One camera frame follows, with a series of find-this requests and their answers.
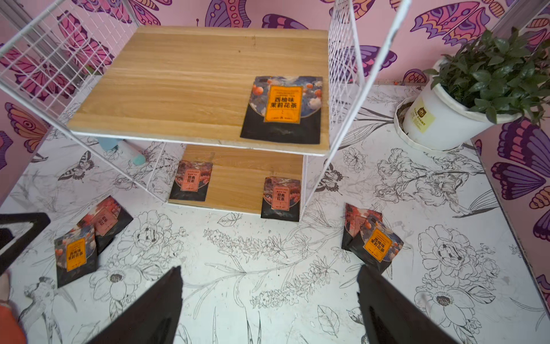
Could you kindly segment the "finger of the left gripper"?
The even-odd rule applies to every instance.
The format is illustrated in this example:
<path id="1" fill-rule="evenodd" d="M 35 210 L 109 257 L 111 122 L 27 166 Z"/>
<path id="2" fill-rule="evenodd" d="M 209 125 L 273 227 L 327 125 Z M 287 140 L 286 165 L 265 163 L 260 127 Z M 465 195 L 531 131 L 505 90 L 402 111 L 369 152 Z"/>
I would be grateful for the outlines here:
<path id="1" fill-rule="evenodd" d="M 1 274 L 47 228 L 46 213 L 1 214 Z"/>

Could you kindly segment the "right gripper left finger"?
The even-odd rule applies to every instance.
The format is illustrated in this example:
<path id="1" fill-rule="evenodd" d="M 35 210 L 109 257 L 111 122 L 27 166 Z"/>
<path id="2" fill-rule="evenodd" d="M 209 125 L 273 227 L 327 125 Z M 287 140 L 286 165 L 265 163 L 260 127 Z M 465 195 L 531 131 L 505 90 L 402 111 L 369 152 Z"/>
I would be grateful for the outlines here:
<path id="1" fill-rule="evenodd" d="M 171 268 L 91 343 L 172 343 L 183 305 L 180 267 Z"/>

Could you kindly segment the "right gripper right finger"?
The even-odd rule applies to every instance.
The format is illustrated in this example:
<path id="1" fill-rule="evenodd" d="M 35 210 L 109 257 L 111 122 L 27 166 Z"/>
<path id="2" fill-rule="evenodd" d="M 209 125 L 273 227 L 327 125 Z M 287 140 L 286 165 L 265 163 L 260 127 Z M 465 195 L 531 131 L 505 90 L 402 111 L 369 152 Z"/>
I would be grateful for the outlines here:
<path id="1" fill-rule="evenodd" d="M 358 302 L 370 343 L 455 343 L 378 271 L 361 266 Z"/>

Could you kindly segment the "orange tea bag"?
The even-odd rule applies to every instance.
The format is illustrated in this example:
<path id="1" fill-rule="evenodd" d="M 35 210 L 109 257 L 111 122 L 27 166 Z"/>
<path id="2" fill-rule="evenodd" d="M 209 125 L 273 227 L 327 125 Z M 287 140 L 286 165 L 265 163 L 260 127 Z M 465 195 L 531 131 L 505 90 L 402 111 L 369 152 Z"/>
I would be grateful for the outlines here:
<path id="1" fill-rule="evenodd" d="M 360 232 L 352 240 L 349 250 L 367 266 L 380 274 L 389 268 L 399 254 L 404 241 L 374 216 L 368 216 Z"/>
<path id="2" fill-rule="evenodd" d="M 273 143 L 320 143 L 322 77 L 258 76 L 240 137 Z"/>
<path id="3" fill-rule="evenodd" d="M 95 272 L 98 268 L 93 225 L 74 228 L 54 241 L 57 287 Z"/>

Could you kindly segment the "red tea bag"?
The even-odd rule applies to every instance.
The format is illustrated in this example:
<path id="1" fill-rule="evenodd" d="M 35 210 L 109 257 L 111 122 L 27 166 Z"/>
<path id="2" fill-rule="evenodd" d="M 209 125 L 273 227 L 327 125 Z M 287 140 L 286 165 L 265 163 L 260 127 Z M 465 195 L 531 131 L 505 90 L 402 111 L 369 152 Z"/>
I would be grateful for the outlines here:
<path id="1" fill-rule="evenodd" d="M 131 222 L 133 217 L 112 196 L 103 199 L 78 223 L 78 228 L 92 226 L 97 253 L 100 255 Z"/>
<path id="2" fill-rule="evenodd" d="M 181 160 L 169 201 L 204 202 L 209 189 L 213 163 Z"/>
<path id="3" fill-rule="evenodd" d="M 345 205 L 345 224 L 342 235 L 342 249 L 349 251 L 352 240 L 360 232 L 361 226 L 366 222 L 368 216 L 374 216 L 382 221 L 382 213 L 372 209 L 361 209 L 351 204 Z"/>
<path id="4" fill-rule="evenodd" d="M 262 219 L 298 222 L 301 209 L 301 181 L 282 177 L 265 178 L 262 194 Z"/>

